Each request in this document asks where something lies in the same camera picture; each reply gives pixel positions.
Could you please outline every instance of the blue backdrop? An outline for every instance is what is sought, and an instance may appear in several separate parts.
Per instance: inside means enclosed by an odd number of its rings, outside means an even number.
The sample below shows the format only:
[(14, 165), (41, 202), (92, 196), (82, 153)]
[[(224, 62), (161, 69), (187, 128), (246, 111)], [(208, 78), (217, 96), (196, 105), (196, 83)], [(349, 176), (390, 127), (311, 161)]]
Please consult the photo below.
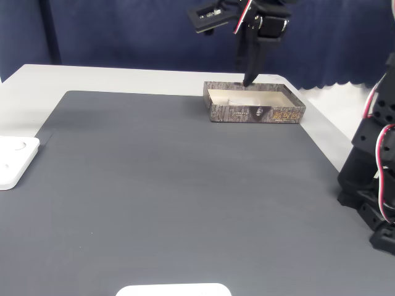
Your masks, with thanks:
[[(48, 1), (64, 65), (235, 72), (234, 24), (205, 36), (189, 23), (186, 9), (206, 0)], [(290, 6), (288, 31), (269, 49), (262, 73), (306, 89), (348, 81), (373, 85), (394, 49), (390, 2), (300, 0)], [(27, 7), (33, 3), (39, 6), (37, 0), (0, 0), (2, 79), (26, 63), (55, 62), (47, 49), (53, 50), (54, 40), (43, 39), (37, 19), (40, 10)], [(41, 18), (45, 23), (47, 13)]]

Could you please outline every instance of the red cable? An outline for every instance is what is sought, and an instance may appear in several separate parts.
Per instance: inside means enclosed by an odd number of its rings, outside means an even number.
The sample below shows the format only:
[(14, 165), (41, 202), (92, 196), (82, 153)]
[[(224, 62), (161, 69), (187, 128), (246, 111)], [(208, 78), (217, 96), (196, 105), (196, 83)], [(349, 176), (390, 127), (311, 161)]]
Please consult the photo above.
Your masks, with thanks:
[(368, 96), (368, 98), (366, 100), (366, 103), (365, 103), (365, 108), (364, 108), (364, 113), (362, 114), (362, 118), (370, 118), (370, 117), (372, 117), (369, 114), (370, 105), (372, 104), (372, 100), (375, 97), (376, 90), (379, 87), (380, 83), (383, 81), (385, 75), (386, 74), (384, 74), (384, 76), (379, 80), (379, 82), (376, 83), (376, 85), (374, 85), (374, 87), (370, 91), (369, 96)]
[(378, 207), (380, 209), (381, 214), (383, 215), (384, 219), (388, 223), (392, 223), (391, 220), (387, 217), (384, 211), (384, 169), (381, 164), (381, 145), (383, 143), (384, 137), (386, 133), (395, 127), (395, 125), (387, 125), (382, 130), (380, 135), (378, 136), (377, 143), (376, 143), (376, 164), (378, 170), (378, 178), (379, 178), (379, 186), (378, 186)]
[(247, 5), (246, 5), (246, 7), (244, 8), (244, 11), (243, 11), (243, 13), (240, 16), (239, 22), (237, 23), (236, 29), (234, 30), (233, 34), (237, 34), (237, 32), (239, 31), (241, 23), (243, 22), (244, 17), (247, 14), (247, 11), (249, 9), (249, 6), (251, 5), (251, 2), (252, 2), (252, 0), (249, 0)]

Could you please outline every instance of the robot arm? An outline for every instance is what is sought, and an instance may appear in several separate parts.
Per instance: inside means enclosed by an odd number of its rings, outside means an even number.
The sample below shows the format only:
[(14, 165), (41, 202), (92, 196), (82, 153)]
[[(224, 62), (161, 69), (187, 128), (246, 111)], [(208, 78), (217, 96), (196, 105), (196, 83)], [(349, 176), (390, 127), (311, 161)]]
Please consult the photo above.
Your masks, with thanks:
[(243, 85), (249, 86), (257, 78), (268, 43), (278, 43), (283, 36), (290, 11), (284, 3), (297, 0), (218, 0), (188, 11), (197, 33), (212, 35), (214, 28), (238, 21), (234, 34), (238, 35), (236, 64), (243, 65), (249, 57)]
[(338, 201), (355, 208), (374, 231), (370, 242), (375, 249), (395, 255), (395, 54), (387, 66), (369, 95), (352, 139), (354, 147), (339, 174), (342, 191)]

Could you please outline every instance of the gray mat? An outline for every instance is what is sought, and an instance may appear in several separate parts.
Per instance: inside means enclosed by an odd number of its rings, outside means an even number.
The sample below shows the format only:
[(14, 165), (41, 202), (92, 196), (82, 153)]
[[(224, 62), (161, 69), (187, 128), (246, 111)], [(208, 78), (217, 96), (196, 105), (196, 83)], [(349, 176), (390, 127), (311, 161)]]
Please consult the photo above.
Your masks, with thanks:
[(395, 258), (337, 203), (337, 172), (299, 125), (211, 123), (201, 97), (68, 92), (38, 137), (0, 193), (0, 295), (394, 292)]

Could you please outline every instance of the open box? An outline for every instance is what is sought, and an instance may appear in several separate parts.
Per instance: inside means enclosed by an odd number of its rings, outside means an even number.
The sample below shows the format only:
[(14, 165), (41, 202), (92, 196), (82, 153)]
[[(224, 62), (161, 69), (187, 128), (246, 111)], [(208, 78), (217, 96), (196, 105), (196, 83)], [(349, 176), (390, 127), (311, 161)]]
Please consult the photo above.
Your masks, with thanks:
[(203, 98), (214, 122), (299, 123), (306, 110), (283, 84), (206, 81)]

